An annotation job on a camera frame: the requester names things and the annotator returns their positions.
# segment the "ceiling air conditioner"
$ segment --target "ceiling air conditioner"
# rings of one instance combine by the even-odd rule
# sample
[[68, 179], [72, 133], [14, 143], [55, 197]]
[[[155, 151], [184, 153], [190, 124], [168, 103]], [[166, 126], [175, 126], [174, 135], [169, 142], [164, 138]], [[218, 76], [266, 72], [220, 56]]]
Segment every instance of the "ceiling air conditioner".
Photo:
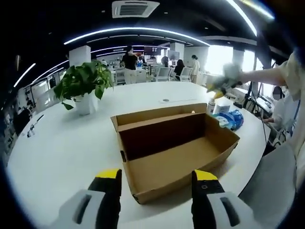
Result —
[[112, 3], [113, 18], [147, 18], [160, 5], [155, 1], [114, 1]]

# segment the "plastic bag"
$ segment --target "plastic bag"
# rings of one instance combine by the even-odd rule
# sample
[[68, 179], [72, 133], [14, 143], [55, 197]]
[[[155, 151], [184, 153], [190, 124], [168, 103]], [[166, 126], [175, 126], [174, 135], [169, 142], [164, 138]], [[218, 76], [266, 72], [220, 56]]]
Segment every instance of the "plastic bag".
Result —
[[220, 127], [227, 127], [231, 130], [238, 130], [244, 123], [244, 117], [239, 110], [227, 113], [220, 112], [213, 115], [219, 121]]

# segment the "white round table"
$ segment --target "white round table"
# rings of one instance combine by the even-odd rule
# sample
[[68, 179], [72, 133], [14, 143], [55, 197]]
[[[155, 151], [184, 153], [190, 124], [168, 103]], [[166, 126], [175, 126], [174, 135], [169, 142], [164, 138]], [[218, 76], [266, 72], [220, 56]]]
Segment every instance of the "white round table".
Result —
[[[35, 135], [20, 136], [11, 153], [7, 171], [28, 216], [37, 226], [48, 225], [60, 206], [80, 189], [88, 188], [95, 175], [106, 168], [122, 168], [116, 132], [110, 117], [141, 110], [208, 102], [213, 93], [183, 82], [138, 83], [107, 89], [99, 110], [79, 116], [56, 104], [37, 114], [24, 128], [44, 114]], [[218, 103], [231, 101], [221, 98]], [[225, 191], [237, 195], [246, 186], [265, 148], [262, 122], [242, 109], [240, 141], [226, 162], [213, 173]], [[265, 126], [266, 136], [270, 129]], [[190, 189], [186, 188], [147, 205], [131, 196], [123, 171], [119, 228], [192, 228]]]

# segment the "cardboard box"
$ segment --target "cardboard box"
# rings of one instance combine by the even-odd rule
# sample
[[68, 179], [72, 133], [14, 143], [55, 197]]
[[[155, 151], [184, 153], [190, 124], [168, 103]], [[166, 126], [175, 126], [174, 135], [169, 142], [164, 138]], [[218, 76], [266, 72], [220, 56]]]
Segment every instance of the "cardboard box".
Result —
[[191, 104], [111, 117], [139, 203], [190, 184], [194, 169], [219, 166], [236, 147], [239, 137], [205, 111], [206, 104]]

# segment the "white bottle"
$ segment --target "white bottle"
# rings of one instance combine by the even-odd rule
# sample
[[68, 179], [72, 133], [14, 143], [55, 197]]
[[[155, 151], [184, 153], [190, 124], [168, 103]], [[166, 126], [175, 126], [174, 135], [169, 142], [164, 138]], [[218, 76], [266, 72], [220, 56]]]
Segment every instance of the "white bottle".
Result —
[[208, 104], [207, 114], [212, 115], [215, 108], [215, 100], [212, 98]]

